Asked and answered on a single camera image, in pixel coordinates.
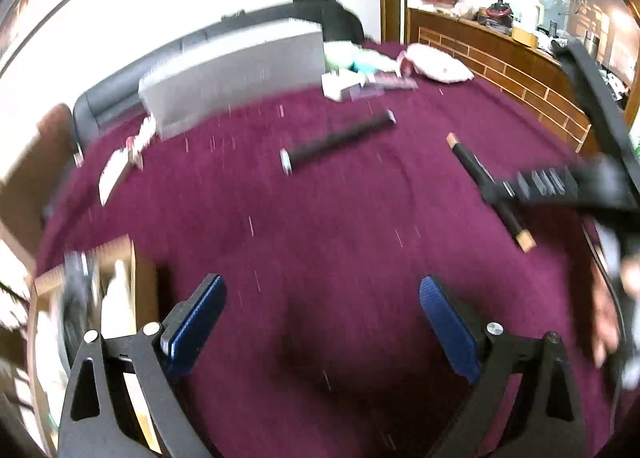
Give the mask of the person's right hand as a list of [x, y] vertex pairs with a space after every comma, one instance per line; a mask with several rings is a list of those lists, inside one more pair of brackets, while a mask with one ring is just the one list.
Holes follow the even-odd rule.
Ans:
[[[620, 343], [620, 330], [617, 328], [617, 315], [611, 293], [602, 273], [596, 263], [591, 264], [592, 270], [592, 354], [597, 368], [601, 368], [606, 358], [613, 354]], [[639, 298], [639, 257], [626, 258], [622, 263], [622, 284], [626, 293], [636, 299]]]

